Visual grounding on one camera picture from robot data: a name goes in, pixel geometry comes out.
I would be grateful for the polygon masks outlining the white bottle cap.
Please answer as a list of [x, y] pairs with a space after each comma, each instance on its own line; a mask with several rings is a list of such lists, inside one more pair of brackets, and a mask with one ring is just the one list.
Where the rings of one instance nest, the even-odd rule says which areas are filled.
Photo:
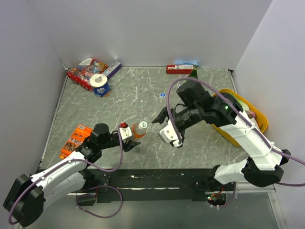
[[145, 121], [141, 121], [139, 124], [138, 124], [138, 128], [140, 130], [146, 130], [148, 127], [148, 124], [145, 122]]

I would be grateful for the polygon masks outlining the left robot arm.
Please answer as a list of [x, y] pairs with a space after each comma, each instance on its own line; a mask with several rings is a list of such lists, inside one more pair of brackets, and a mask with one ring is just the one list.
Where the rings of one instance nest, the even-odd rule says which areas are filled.
[[122, 155], [138, 145], [126, 123], [119, 124], [113, 132], [109, 131], [107, 124], [97, 124], [61, 162], [29, 177], [22, 174], [15, 179], [3, 203], [9, 212], [9, 224], [19, 223], [27, 227], [40, 217], [49, 204], [68, 193], [92, 190], [94, 179], [88, 176], [87, 168], [101, 158], [102, 150], [118, 146]]

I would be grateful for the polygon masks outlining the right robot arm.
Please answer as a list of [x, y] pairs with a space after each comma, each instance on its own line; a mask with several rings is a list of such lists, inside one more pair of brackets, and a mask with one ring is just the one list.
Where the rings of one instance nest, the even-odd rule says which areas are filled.
[[202, 181], [206, 190], [216, 191], [231, 182], [247, 181], [256, 187], [279, 183], [284, 171], [281, 165], [289, 161], [288, 150], [279, 151], [264, 137], [250, 120], [242, 105], [229, 93], [212, 97], [203, 86], [188, 79], [178, 89], [184, 109], [176, 112], [166, 106], [152, 121], [166, 125], [159, 131], [160, 138], [173, 147], [183, 146], [185, 130], [201, 121], [214, 125], [232, 137], [249, 155], [241, 162], [227, 166], [216, 165]]

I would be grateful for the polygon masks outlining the orange drink bottle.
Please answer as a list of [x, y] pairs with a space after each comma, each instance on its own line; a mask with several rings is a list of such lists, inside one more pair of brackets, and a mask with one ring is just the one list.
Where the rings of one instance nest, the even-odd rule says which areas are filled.
[[135, 123], [132, 125], [132, 139], [134, 141], [142, 138], [146, 134], [146, 131], [147, 131], [147, 130], [140, 130], [138, 128], [138, 124], [139, 123]]

